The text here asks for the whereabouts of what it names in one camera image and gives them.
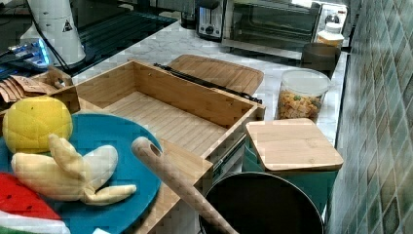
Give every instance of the yellow toy lemon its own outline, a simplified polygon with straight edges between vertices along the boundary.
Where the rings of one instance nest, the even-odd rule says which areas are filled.
[[[13,104],[3,119],[3,137],[13,153],[49,151],[48,137],[69,139],[73,124],[63,102],[52,97],[29,97]]]

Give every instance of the toy fruit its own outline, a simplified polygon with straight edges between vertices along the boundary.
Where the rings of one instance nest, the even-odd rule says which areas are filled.
[[[119,202],[136,191],[135,185],[109,186],[97,191],[116,168],[118,154],[113,146],[100,146],[85,157],[65,138],[56,135],[49,136],[49,146],[53,158],[25,153],[13,156],[16,177],[34,191],[59,201],[81,200],[95,206]]]
[[[0,173],[0,184],[0,233],[70,233],[60,216],[17,178]]]
[[[13,153],[49,151],[48,136],[70,138],[72,118],[63,102],[52,97],[29,97],[13,104],[3,119],[3,136]]]

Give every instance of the glass jar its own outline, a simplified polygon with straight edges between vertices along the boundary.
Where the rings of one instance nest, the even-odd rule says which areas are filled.
[[[325,25],[325,30],[317,34],[317,42],[341,48],[344,41],[344,36],[340,34],[341,25],[339,23],[328,22]]]
[[[282,74],[276,119],[308,118],[317,122],[330,79],[312,69],[292,69]]]

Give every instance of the pasta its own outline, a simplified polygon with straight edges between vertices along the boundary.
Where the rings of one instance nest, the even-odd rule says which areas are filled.
[[[298,96],[289,91],[280,91],[278,119],[309,118],[317,121],[321,109],[321,96]]]

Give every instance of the wooden lid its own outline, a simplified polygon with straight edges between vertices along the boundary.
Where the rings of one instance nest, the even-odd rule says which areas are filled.
[[[253,95],[264,78],[260,70],[238,65],[224,60],[183,55],[169,66],[175,70],[233,91]]]
[[[343,159],[309,119],[249,122],[252,145],[265,171],[336,171]]]

